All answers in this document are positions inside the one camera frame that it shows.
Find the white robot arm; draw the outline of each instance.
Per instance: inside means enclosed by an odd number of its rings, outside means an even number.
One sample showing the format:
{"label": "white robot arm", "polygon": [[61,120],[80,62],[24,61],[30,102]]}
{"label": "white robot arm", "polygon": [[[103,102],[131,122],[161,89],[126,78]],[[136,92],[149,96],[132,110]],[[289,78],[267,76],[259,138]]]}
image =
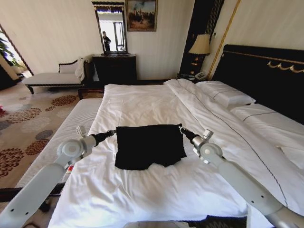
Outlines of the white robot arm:
{"label": "white robot arm", "polygon": [[264,186],[234,162],[227,161],[219,146],[209,143],[212,131],[203,137],[179,127],[194,145],[194,152],[204,163],[215,165],[220,175],[246,200],[259,210],[276,228],[304,228],[304,217],[281,204]]}
{"label": "white robot arm", "polygon": [[[67,163],[75,163],[88,155],[94,146],[116,132],[107,131],[60,144],[57,160],[42,168],[15,196],[0,214],[0,228],[20,228],[32,216],[52,189],[61,180]],[[282,205],[265,187],[237,164],[227,161],[219,146],[209,143],[213,132],[206,130],[203,137],[186,128],[180,132],[194,145],[194,152],[204,163],[214,164],[219,173],[253,207],[258,209],[277,228],[304,228],[304,217]]]}
{"label": "white robot arm", "polygon": [[54,163],[43,167],[2,211],[0,228],[22,227],[62,179],[66,164],[75,163],[89,155],[94,146],[116,132],[116,130],[107,131],[85,137],[85,131],[83,126],[77,127],[77,132],[81,138],[67,140],[59,145],[58,158]]}

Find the person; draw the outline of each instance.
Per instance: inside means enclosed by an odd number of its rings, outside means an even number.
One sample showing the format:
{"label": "person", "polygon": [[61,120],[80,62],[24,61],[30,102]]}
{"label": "person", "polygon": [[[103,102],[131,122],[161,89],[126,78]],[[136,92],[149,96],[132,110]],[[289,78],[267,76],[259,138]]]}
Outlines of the person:
{"label": "person", "polygon": [[104,47],[106,51],[110,51],[110,43],[111,40],[109,39],[109,37],[106,36],[105,31],[103,31],[103,38],[104,38]]}

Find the carpet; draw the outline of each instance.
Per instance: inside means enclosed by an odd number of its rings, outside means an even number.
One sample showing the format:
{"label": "carpet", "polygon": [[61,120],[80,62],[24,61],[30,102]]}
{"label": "carpet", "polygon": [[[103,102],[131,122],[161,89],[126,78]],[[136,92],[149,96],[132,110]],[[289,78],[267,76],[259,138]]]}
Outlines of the carpet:
{"label": "carpet", "polygon": [[79,101],[76,88],[34,89],[18,83],[0,91],[0,188],[16,186]]}

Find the mirror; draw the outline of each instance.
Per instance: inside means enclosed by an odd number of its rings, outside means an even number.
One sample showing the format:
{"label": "mirror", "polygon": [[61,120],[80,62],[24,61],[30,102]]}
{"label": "mirror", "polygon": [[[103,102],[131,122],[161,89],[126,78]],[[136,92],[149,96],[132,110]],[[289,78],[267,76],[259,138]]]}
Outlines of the mirror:
{"label": "mirror", "polygon": [[124,2],[94,1],[104,53],[127,53]]}

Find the framed painting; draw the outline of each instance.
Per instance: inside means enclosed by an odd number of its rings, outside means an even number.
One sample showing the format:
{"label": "framed painting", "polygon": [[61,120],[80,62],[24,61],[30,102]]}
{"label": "framed painting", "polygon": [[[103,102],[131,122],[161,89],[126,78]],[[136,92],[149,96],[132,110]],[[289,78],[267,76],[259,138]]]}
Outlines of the framed painting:
{"label": "framed painting", "polygon": [[126,0],[128,31],[156,31],[158,0]]}

